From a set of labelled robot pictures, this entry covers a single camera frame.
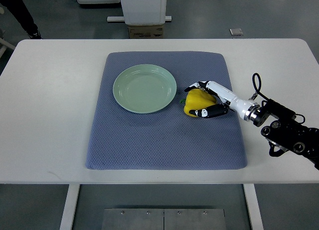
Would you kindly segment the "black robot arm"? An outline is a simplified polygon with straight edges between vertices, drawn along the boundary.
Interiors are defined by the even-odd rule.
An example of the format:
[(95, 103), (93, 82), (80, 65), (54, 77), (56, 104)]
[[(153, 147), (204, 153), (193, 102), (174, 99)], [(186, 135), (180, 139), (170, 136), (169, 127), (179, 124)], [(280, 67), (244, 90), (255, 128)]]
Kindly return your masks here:
[(278, 102), (263, 95), (261, 90), (261, 77), (258, 73), (252, 76), (255, 94), (254, 100), (258, 95), (263, 97), (261, 106), (251, 109), (249, 120), (257, 127), (264, 124), (269, 116), (274, 117), (269, 126), (261, 129), (270, 146), (269, 155), (279, 157), (291, 151), (297, 155), (310, 160), (316, 169), (319, 168), (319, 130), (304, 126), (305, 117), (302, 114), (290, 110)]

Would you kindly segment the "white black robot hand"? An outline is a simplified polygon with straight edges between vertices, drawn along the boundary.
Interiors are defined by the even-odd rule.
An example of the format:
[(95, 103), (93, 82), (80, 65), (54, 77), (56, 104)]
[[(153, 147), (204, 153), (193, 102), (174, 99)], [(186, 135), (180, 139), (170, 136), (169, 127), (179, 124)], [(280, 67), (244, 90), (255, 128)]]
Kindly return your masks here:
[(189, 92), (192, 89), (201, 89), (214, 96), (217, 104), (199, 110), (190, 110), (189, 113), (201, 118), (213, 118), (225, 115), (229, 110), (238, 113), (239, 117), (245, 121), (250, 121), (255, 117), (255, 112), (260, 105), (253, 100), (242, 100), (226, 87), (214, 81), (199, 81), (185, 89)]

